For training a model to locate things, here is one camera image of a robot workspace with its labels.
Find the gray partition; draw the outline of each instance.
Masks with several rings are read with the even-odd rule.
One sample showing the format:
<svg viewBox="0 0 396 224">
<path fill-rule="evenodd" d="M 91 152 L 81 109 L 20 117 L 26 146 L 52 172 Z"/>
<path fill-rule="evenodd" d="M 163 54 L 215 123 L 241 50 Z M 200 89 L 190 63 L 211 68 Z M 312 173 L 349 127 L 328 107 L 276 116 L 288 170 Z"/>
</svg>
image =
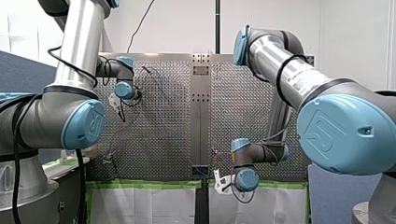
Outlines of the gray partition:
<svg viewBox="0 0 396 224">
<path fill-rule="evenodd" d="M 56 68 L 0 51 L 0 92 L 41 94 L 55 77 Z M 61 156 L 59 149 L 40 150 L 41 163 Z"/>
<path fill-rule="evenodd" d="M 233 166 L 231 140 L 263 138 L 273 88 L 246 67 L 233 65 L 232 55 L 105 54 L 120 55 L 134 59 L 135 85 L 143 99 L 124 107 L 127 121 L 122 123 L 107 102 L 115 80 L 97 87 L 107 123 L 88 169 L 90 180 L 185 180 L 192 178 L 193 165 L 207 165 L 210 173 L 220 168 L 227 175 Z M 306 180 L 309 160 L 300 149 L 295 122 L 294 115 L 288 131 L 291 160 L 278 167 L 258 165 L 261 179 Z"/>
</svg>

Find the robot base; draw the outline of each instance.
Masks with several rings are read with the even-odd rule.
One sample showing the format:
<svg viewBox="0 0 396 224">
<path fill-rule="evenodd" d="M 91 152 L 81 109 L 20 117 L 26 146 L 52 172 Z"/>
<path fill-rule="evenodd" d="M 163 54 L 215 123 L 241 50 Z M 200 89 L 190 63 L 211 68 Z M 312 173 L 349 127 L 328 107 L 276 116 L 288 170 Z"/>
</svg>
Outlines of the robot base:
<svg viewBox="0 0 396 224">
<path fill-rule="evenodd" d="M 50 181 L 46 192 L 18 204 L 21 223 L 57 224 L 59 222 L 59 200 L 59 185 L 55 181 Z M 12 207 L 0 208 L 0 220 L 5 224 L 14 223 Z"/>
<path fill-rule="evenodd" d="M 352 224 L 396 224 L 396 178 L 382 175 L 368 203 L 353 208 Z"/>
</svg>

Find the wire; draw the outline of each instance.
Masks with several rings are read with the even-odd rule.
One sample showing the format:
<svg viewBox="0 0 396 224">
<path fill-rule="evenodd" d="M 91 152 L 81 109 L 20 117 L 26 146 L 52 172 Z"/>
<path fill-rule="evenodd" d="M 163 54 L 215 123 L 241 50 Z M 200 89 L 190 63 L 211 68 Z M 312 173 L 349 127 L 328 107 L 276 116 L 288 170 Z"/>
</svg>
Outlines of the wire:
<svg viewBox="0 0 396 224">
<path fill-rule="evenodd" d="M 15 175 L 14 175 L 14 192 L 12 193 L 12 214 L 14 216 L 14 222 L 16 224 L 21 224 L 20 216 L 18 213 L 18 194 L 20 191 L 21 182 L 21 161 L 20 161 L 20 147 L 18 143 L 18 136 L 20 134 L 21 123 L 26 116 L 29 108 L 35 102 L 36 99 L 40 98 L 41 95 L 33 96 L 27 105 L 24 107 L 23 111 L 19 115 L 17 123 L 15 124 L 15 129 L 13 133 L 13 148 L 14 148 L 14 160 L 15 160 Z"/>
<path fill-rule="evenodd" d="M 78 224 L 84 222 L 85 213 L 85 169 L 84 159 L 82 158 L 81 149 L 76 149 L 76 155 L 78 159 L 79 167 L 79 205 L 78 205 Z"/>
<path fill-rule="evenodd" d="M 276 133 L 276 134 L 274 134 L 272 136 L 269 136 L 269 137 L 266 137 L 266 138 L 262 139 L 262 141 L 264 141 L 264 142 L 265 141 L 269 141 L 269 140 L 272 140 L 272 139 L 280 136 L 282 133 L 284 133 L 288 129 L 288 127 L 290 125 L 290 121 L 291 121 L 291 116 L 289 116 L 288 121 L 286 121 L 286 125 L 285 125 L 285 127 L 282 130 L 280 130 L 278 133 Z"/>
<path fill-rule="evenodd" d="M 54 49 L 49 49 L 49 50 L 48 50 L 49 55 L 52 56 L 54 59 L 58 60 L 59 62 L 64 63 L 65 65 L 67 65 L 67 66 L 73 68 L 77 73 L 82 73 L 82 74 L 84 74 L 85 76 L 87 76 L 87 77 L 89 77 L 90 79 L 92 79 L 93 82 L 94 82 L 94 83 L 93 83 L 93 87 L 95 88 L 95 87 L 98 85 L 98 79 L 96 79 L 95 76 L 93 76 L 93 75 L 90 74 L 89 72 L 86 72 L 86 71 L 84 71 L 84 70 L 82 70 L 82 69 L 76 67 L 75 65 L 73 65 L 73 64 L 71 64 L 71 63 L 68 63 L 67 61 L 61 59 L 60 57 L 56 56 L 56 55 L 53 53 L 53 51 L 58 50 L 58 49 L 61 49 L 61 47 L 62 47 L 62 46 L 59 46 L 59 47 L 54 48 Z"/>
<path fill-rule="evenodd" d="M 249 42 L 248 42 L 248 36 L 249 36 L 249 31 L 250 31 L 250 26 L 249 25 L 247 25 L 246 26 L 246 30 L 245 30 L 245 34 L 246 34 L 246 37 L 247 37 L 247 67 L 248 67 L 248 69 L 250 69 L 250 71 L 251 71 L 251 73 L 253 74 L 253 76 L 254 77 L 256 77 L 258 80 L 260 80 L 260 81 L 262 81 L 262 82 L 269 82 L 267 79 L 265 79 L 265 78 L 262 78 L 262 77 L 259 77 L 259 75 L 257 75 L 255 72 L 254 72 L 254 70 L 251 68 L 251 63 L 250 63 L 250 51 L 249 51 L 249 48 L 250 48 L 250 44 L 249 44 Z"/>
<path fill-rule="evenodd" d="M 145 15 L 142 17 L 142 19 L 139 22 L 139 25 L 137 26 L 136 31 L 134 31 L 134 33 L 132 34 L 131 37 L 131 42 L 129 43 L 128 49 L 126 50 L 127 53 L 129 53 L 129 50 L 131 49 L 132 43 L 134 42 L 134 36 L 137 34 L 137 32 L 139 32 L 140 26 L 142 25 L 144 19 L 146 18 L 146 16 L 149 13 L 149 10 L 151 9 L 152 4 L 154 3 L 155 0 L 152 0 L 151 3 L 148 5 L 148 9 L 145 12 Z"/>
<path fill-rule="evenodd" d="M 111 62 L 108 60 L 107 57 L 99 55 L 99 58 L 105 59 L 104 69 L 105 69 L 105 77 L 107 77 L 107 81 L 105 82 L 105 77 L 102 77 L 102 84 L 104 86 L 107 86 L 108 83 L 110 82 L 110 78 L 111 78 L 111 74 L 113 73 L 113 69 L 111 67 Z"/>
</svg>

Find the robotic arm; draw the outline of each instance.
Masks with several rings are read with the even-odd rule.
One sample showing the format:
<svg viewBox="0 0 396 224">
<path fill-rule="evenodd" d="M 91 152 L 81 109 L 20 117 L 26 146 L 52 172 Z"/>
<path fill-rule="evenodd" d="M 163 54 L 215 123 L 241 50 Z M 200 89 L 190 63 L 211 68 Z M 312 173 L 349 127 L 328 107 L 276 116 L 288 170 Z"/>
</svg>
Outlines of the robotic arm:
<svg viewBox="0 0 396 224">
<path fill-rule="evenodd" d="M 96 70 L 104 66 L 98 65 L 104 19 L 117 5 L 105 0 L 70 0 L 67 6 L 64 1 L 39 2 L 65 23 L 64 41 L 55 80 L 42 95 L 0 94 L 0 219 L 4 223 L 58 223 L 58 184 L 47 180 L 37 150 L 90 147 L 98 141 L 106 119 L 93 88 Z M 115 75 L 128 77 L 125 70 L 132 69 L 118 68 Z"/>
<path fill-rule="evenodd" d="M 232 142 L 234 183 L 242 192 L 258 186 L 253 163 L 289 156 L 283 140 L 290 107 L 298 111 L 297 133 L 304 153 L 323 169 L 346 175 L 396 169 L 394 93 L 376 93 L 351 79 L 327 77 L 302 54 L 299 40 L 287 32 L 247 28 L 236 38 L 234 62 L 248 65 L 276 88 L 268 134 L 280 132 L 259 144 L 247 139 Z"/>
</svg>

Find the black cable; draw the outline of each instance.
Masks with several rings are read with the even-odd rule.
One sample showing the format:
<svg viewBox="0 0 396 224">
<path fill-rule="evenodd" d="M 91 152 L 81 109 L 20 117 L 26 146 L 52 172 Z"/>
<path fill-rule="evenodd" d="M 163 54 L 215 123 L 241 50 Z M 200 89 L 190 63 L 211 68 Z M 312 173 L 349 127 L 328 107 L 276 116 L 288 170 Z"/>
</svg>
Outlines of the black cable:
<svg viewBox="0 0 396 224">
<path fill-rule="evenodd" d="M 285 132 L 288 129 L 290 121 L 291 121 L 291 115 L 289 116 L 288 121 L 286 121 L 286 125 L 285 125 L 285 127 L 282 130 L 280 130 L 278 133 L 276 133 L 276 134 L 274 134 L 272 136 L 269 136 L 269 137 L 266 137 L 266 138 L 262 139 L 262 141 L 269 141 L 269 140 L 272 140 L 272 139 L 280 136 L 283 132 Z"/>
<path fill-rule="evenodd" d="M 79 205 L 78 205 L 78 224 L 84 223 L 85 213 L 85 169 L 84 159 L 82 158 L 81 149 L 76 149 L 78 167 L 79 167 Z"/>
<path fill-rule="evenodd" d="M 131 42 L 129 43 L 128 49 L 126 50 L 127 53 L 129 53 L 129 50 L 131 49 L 132 43 L 134 42 L 134 36 L 137 34 L 137 32 L 139 32 L 140 26 L 142 25 L 144 19 L 146 18 L 146 16 L 149 13 L 149 10 L 151 9 L 152 4 L 154 3 L 155 0 L 152 0 L 151 3 L 148 5 L 148 9 L 145 12 L 145 15 L 142 17 L 142 19 L 139 22 L 139 25 L 137 26 L 136 31 L 134 31 L 134 33 L 132 34 L 131 37 Z"/>
<path fill-rule="evenodd" d="M 289 101 L 285 98 L 285 95 L 283 95 L 283 92 L 280 88 L 280 79 L 282 78 L 282 73 L 283 70 L 285 69 L 285 67 L 291 62 L 293 61 L 295 58 L 301 58 L 304 59 L 306 63 L 308 63 L 308 60 L 306 59 L 306 57 L 304 55 L 300 55 L 300 54 L 294 54 L 291 57 L 289 57 L 287 60 L 285 60 L 279 67 L 279 70 L 277 70 L 277 74 L 276 74 L 276 91 L 277 94 L 279 94 L 280 98 L 289 106 L 291 106 L 291 104 L 289 103 Z"/>
<path fill-rule="evenodd" d="M 105 65 L 104 65 L 105 77 L 102 77 L 102 84 L 103 84 L 103 86 L 107 86 L 108 83 L 110 82 L 110 78 L 111 78 L 113 69 L 111 68 L 111 63 L 107 57 L 100 55 L 99 58 L 105 59 Z"/>
<path fill-rule="evenodd" d="M 125 118 L 125 113 L 124 113 L 124 111 L 123 111 L 122 102 L 123 102 L 123 101 L 122 101 L 122 99 L 120 98 L 120 112 L 119 112 L 119 116 L 120 116 L 122 122 L 125 123 L 126 118 Z"/>
<path fill-rule="evenodd" d="M 249 25 L 247 25 L 246 28 L 245 28 L 245 29 L 246 29 L 246 30 L 245 30 L 245 35 L 246 35 L 246 39 L 247 39 L 247 67 L 248 67 L 248 69 L 250 69 L 250 71 L 251 71 L 251 73 L 253 74 L 253 76 L 256 77 L 258 80 L 260 80 L 260 81 L 262 81 L 262 82 L 269 82 L 267 79 L 262 78 L 262 77 L 259 77 L 259 75 L 257 75 L 257 74 L 254 72 L 253 68 L 251 67 L 251 62 L 250 62 L 250 50 L 249 50 L 250 44 L 249 44 L 249 42 L 248 42 L 248 36 L 249 36 L 249 31 L 250 31 L 249 28 L 250 28 Z"/>
<path fill-rule="evenodd" d="M 95 87 L 98 85 L 98 79 L 96 79 L 95 76 L 93 76 L 93 75 L 90 74 L 89 72 L 86 72 L 86 71 L 84 71 L 84 70 L 78 68 L 77 66 L 75 66 L 75 65 L 73 65 L 73 64 L 71 64 L 71 63 L 69 63 L 69 62 L 67 62 L 67 61 L 65 61 L 65 60 L 63 60 L 63 59 L 61 59 L 60 57 L 58 57 L 58 56 L 56 56 L 54 53 L 52 53 L 52 52 L 55 51 L 55 50 L 61 49 L 61 47 L 62 47 L 62 46 L 59 46 L 59 47 L 54 48 L 54 49 L 49 49 L 49 50 L 48 50 L 49 55 L 52 56 L 54 59 L 58 60 L 59 62 L 64 63 L 64 64 L 66 64 L 67 66 L 73 68 L 77 73 L 82 73 L 82 74 L 84 74 L 85 76 L 91 78 L 91 79 L 93 80 L 93 82 L 94 82 L 94 83 L 93 83 L 93 87 L 95 88 Z"/>
<path fill-rule="evenodd" d="M 35 102 L 36 99 L 40 98 L 41 95 L 33 96 L 27 105 L 24 107 L 23 111 L 21 112 L 17 123 L 15 124 L 15 129 L 13 133 L 13 148 L 14 148 L 14 160 L 15 160 L 15 175 L 14 175 L 14 191 L 12 193 L 12 215 L 14 216 L 15 224 L 21 224 L 20 216 L 18 213 L 18 194 L 20 191 L 20 183 L 21 183 L 21 161 L 20 161 L 20 147 L 18 144 L 18 135 L 20 134 L 20 127 L 21 123 L 26 116 L 29 108 Z"/>
<path fill-rule="evenodd" d="M 28 94 L 28 95 L 19 96 L 17 98 L 5 101 L 4 103 L 0 104 L 0 113 L 2 113 L 3 111 L 5 111 L 6 109 L 10 108 L 13 105 L 16 105 L 18 103 L 26 101 L 27 99 L 30 99 L 34 96 L 35 96 L 34 94 Z"/>
</svg>

